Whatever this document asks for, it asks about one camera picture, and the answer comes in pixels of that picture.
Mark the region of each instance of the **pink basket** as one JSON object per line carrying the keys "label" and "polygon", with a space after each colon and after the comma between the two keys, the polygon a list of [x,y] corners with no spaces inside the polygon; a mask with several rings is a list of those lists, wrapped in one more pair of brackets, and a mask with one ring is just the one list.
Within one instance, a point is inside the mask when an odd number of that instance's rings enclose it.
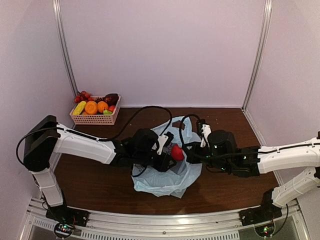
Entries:
{"label": "pink basket", "polygon": [[[92,96],[93,99],[103,98],[104,96]],[[120,100],[121,96],[119,95],[118,102],[115,105],[115,109],[112,115],[72,115],[77,105],[70,112],[70,117],[76,125],[115,125],[116,119],[120,110]]]}

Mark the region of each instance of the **plastic bag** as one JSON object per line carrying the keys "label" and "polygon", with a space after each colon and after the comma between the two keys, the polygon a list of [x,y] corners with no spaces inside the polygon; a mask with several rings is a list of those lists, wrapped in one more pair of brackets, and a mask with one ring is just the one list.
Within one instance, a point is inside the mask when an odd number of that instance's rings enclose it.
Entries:
{"label": "plastic bag", "polygon": [[[174,136],[172,143],[178,144],[181,147],[179,137],[179,128],[173,127],[173,123],[181,121],[183,116],[174,117],[171,125],[166,132],[171,132]],[[192,124],[189,118],[186,118],[182,136],[184,143],[200,142],[200,137],[192,132]],[[152,130],[158,135],[165,129],[168,122],[153,128]],[[172,195],[181,198],[186,189],[193,184],[201,174],[202,164],[190,164],[186,162],[187,156],[185,153],[184,160],[177,162],[177,165],[166,172],[159,172],[153,167],[148,166],[144,173],[138,177],[132,177],[134,189],[137,192],[146,192],[154,194],[157,197]],[[137,175],[143,170],[143,166],[134,165],[132,174]]]}

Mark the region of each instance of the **brown floor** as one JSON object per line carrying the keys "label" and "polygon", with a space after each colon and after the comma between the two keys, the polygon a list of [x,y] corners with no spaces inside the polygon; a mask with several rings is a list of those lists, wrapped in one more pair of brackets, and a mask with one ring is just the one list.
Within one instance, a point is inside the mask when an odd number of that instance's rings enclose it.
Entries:
{"label": "brown floor", "polygon": [[[78,125],[77,130],[99,137],[114,136],[136,111],[122,108],[114,126]],[[212,130],[234,133],[238,147],[257,146],[258,140],[240,109],[171,108],[173,116],[198,114]],[[148,109],[141,112],[119,139],[132,136],[138,128],[156,127],[168,120],[166,112]],[[115,168],[97,161],[64,154],[55,170],[67,204],[96,211],[125,214],[191,214],[248,208],[259,205],[263,193],[278,185],[274,174],[240,178],[226,173],[210,173],[202,169],[201,176],[185,192],[182,199],[173,196],[156,197],[136,192],[129,168]]]}

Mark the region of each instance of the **plastic fruit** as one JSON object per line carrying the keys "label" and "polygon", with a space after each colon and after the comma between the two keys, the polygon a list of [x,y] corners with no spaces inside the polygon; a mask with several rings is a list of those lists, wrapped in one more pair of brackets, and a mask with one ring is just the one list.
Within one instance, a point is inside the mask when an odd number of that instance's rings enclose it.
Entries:
{"label": "plastic fruit", "polygon": [[76,104],[78,104],[78,103],[80,103],[80,97],[79,96],[76,96],[75,98],[74,98],[74,102],[76,103]]}
{"label": "plastic fruit", "polygon": [[85,101],[80,102],[74,109],[72,115],[80,115],[84,110],[87,103]]}
{"label": "plastic fruit", "polygon": [[171,156],[176,161],[182,161],[185,159],[183,150],[177,144],[172,147]]}
{"label": "plastic fruit", "polygon": [[88,101],[84,107],[84,110],[89,115],[94,115],[98,112],[98,104],[95,101]]}
{"label": "plastic fruit", "polygon": [[109,111],[109,110],[104,110],[103,111],[103,115],[112,115],[112,111]]}
{"label": "plastic fruit", "polygon": [[98,111],[103,114],[104,110],[108,110],[109,106],[105,101],[98,102]]}
{"label": "plastic fruit", "polygon": [[108,110],[109,110],[110,112],[114,112],[115,108],[116,108],[116,106],[115,106],[115,105],[112,105],[112,106],[110,106],[110,107],[108,108]]}
{"label": "plastic fruit", "polygon": [[110,93],[105,95],[105,101],[109,106],[116,105],[119,99],[119,95],[117,93]]}

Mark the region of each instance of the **pink wall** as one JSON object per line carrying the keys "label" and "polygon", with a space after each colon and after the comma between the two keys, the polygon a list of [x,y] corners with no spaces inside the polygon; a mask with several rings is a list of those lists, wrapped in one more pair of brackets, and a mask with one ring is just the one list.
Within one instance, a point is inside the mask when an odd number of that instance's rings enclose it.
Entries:
{"label": "pink wall", "polygon": [[125,106],[240,107],[264,0],[61,1],[79,90]]}
{"label": "pink wall", "polygon": [[[320,3],[274,0],[262,66],[248,107],[268,145],[302,142],[320,131]],[[301,169],[282,170],[286,182]],[[320,191],[299,198],[312,240],[320,240]]]}
{"label": "pink wall", "polygon": [[48,114],[70,126],[73,97],[52,1],[0,1],[0,43],[0,239],[14,240],[39,194],[15,157],[16,144]]}

